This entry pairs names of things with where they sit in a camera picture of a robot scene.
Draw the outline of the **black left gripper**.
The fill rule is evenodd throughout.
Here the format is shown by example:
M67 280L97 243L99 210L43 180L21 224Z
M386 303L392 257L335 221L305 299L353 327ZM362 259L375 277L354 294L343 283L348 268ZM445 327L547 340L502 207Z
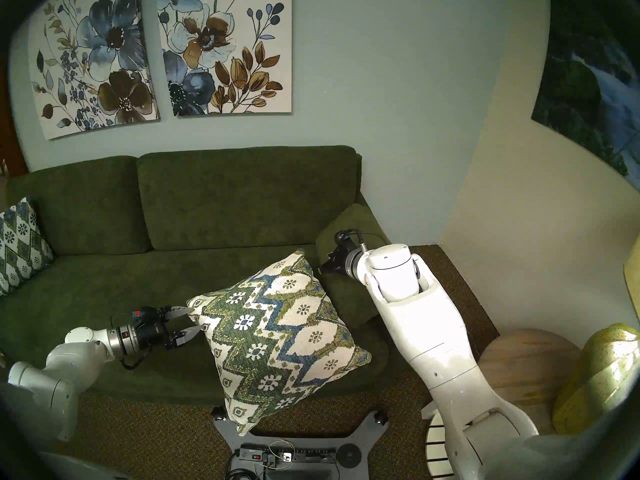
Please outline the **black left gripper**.
M172 319L188 316L194 311L185 306L171 306L169 310L133 311L133 353L162 345L167 350L182 347L200 332L200 326L192 326L171 332L167 323Z

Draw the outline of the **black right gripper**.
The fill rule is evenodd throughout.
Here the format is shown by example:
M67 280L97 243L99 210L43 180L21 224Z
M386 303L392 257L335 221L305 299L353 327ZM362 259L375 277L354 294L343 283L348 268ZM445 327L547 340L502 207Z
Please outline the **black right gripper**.
M353 241L338 241L335 249L328 254L326 262L320 265L319 273L328 275L354 275L353 265L359 255L359 245Z

